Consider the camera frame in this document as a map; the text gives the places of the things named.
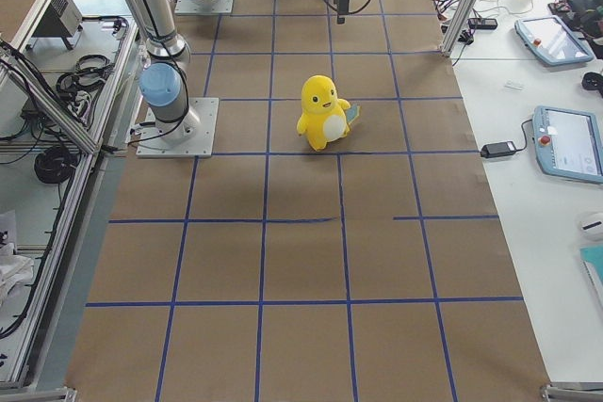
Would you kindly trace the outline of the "yellow plush toy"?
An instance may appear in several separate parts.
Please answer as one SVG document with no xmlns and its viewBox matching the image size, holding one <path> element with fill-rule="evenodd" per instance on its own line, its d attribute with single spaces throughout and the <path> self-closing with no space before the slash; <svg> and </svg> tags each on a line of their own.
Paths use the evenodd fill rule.
<svg viewBox="0 0 603 402">
<path fill-rule="evenodd" d="M 339 98 L 330 77 L 313 75 L 304 82 L 296 129 L 314 151 L 324 150 L 328 143 L 346 137 L 359 116 L 360 105 Z"/>
</svg>

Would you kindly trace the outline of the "black power adapter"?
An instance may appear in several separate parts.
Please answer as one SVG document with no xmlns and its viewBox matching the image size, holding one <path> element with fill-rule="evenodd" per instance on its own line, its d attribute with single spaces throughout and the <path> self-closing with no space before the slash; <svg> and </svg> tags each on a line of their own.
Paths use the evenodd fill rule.
<svg viewBox="0 0 603 402">
<path fill-rule="evenodd" d="M 515 144 L 510 141 L 492 142 L 484 144 L 480 149 L 480 156 L 484 159 L 512 156 L 518 152 Z"/>
</svg>

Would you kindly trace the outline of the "blue teach pendant far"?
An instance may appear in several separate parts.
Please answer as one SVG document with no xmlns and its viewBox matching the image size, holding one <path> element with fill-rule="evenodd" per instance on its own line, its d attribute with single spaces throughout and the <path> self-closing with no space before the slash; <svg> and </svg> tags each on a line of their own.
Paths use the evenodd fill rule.
<svg viewBox="0 0 603 402">
<path fill-rule="evenodd" d="M 514 31 L 525 47 L 548 66 L 586 63 L 595 58 L 590 47 L 557 16 L 516 20 Z"/>
</svg>

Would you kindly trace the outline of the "blue teach pendant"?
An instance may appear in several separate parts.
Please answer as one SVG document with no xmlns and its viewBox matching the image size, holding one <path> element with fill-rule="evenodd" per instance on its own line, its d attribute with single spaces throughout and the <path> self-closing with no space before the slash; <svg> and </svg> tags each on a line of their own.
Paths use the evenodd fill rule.
<svg viewBox="0 0 603 402">
<path fill-rule="evenodd" d="M 595 58 L 590 47 L 557 16 L 516 20 L 514 31 L 525 47 L 548 66 L 586 63 Z"/>
<path fill-rule="evenodd" d="M 538 105 L 532 126 L 536 161 L 544 174 L 602 184 L 602 139 L 593 113 Z"/>
</svg>

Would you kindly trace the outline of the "blue teach pendant near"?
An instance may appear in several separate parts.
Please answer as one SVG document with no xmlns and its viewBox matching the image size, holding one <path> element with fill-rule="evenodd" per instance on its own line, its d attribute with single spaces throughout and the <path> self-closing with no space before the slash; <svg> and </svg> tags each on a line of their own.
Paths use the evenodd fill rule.
<svg viewBox="0 0 603 402">
<path fill-rule="evenodd" d="M 593 113 L 538 105 L 532 126 L 536 161 L 544 174 L 602 184 L 602 139 Z"/>
</svg>

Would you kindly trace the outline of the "grey electronics box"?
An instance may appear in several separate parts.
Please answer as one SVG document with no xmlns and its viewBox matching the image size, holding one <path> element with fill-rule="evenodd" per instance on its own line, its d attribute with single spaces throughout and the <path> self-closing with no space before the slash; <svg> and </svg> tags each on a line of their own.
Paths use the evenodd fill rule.
<svg viewBox="0 0 603 402">
<path fill-rule="evenodd" d="M 83 30 L 83 15 L 74 0 L 51 0 L 41 16 L 33 39 L 61 39 L 68 50 L 74 48 L 71 42 L 77 33 Z"/>
</svg>

